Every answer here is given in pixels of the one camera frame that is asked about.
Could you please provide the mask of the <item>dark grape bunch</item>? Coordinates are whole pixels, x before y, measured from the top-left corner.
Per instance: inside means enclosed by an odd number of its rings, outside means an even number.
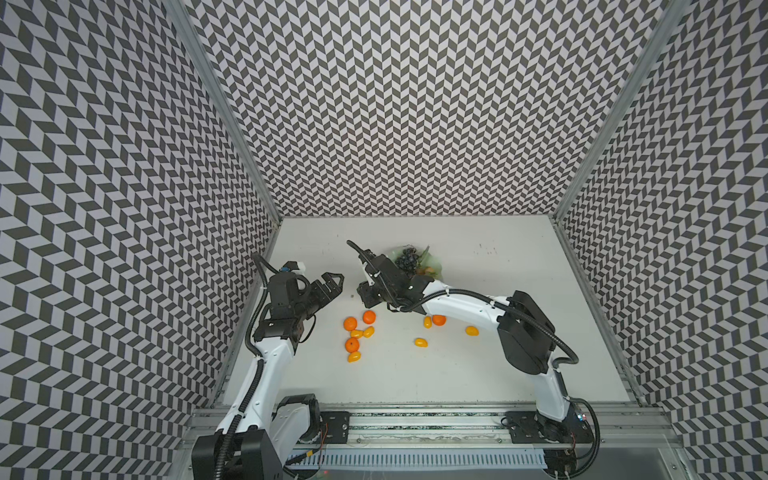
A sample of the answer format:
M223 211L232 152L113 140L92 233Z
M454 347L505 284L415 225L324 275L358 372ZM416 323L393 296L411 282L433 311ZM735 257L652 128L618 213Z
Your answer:
M409 276L417 273L421 255L416 247L405 247L395 260L395 265Z

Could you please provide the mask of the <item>green wavy glass bowl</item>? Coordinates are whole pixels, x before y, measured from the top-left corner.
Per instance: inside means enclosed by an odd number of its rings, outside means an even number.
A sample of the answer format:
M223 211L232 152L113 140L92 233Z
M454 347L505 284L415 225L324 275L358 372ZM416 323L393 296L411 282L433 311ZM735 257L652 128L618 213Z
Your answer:
M402 252L402 250L405 247L409 247L409 246L416 247L414 245L405 245L405 246L397 247L394 250L391 250L387 254L387 257L395 264L395 260L399 256L399 254ZM425 248L418 248L418 247L416 247L416 248L418 249L419 254L421 255L421 261L420 261L420 265L419 265L419 268L417 270L417 273L415 275L413 275L413 276L409 276L405 272L404 273L409 278L412 278L412 277L414 277L416 275L422 275L422 276L431 277L431 278L436 279L436 280L441 280L442 279L442 264L440 263L438 258L431 253L430 247L427 246Z

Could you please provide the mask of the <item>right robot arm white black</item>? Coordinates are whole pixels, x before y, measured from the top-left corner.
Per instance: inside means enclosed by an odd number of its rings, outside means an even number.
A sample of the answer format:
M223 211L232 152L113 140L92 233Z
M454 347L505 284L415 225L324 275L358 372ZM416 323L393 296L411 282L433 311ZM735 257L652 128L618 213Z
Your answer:
M451 287L426 275L409 276L385 255L359 249L354 242L366 280L357 292L367 307L384 303L396 313L416 312L433 319L444 316L478 330L497 334L504 358L527 375L534 388L536 409L514 414L508 427L515 443L596 443L597 424L588 423L578 405L584 400L569 395L563 365L576 365L576 352L555 333L542 309L525 292L491 297Z

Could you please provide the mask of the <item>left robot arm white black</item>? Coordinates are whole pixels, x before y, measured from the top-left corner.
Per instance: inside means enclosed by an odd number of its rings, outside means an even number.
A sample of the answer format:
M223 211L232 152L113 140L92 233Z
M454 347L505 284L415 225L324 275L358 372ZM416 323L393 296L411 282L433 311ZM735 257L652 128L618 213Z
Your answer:
M344 276L326 272L310 282L283 268L262 281L263 293L245 339L253 358L224 419L192 449L195 479L283 479L293 473L294 447L323 435L315 395L279 399L278 393L307 337L304 323L341 295Z

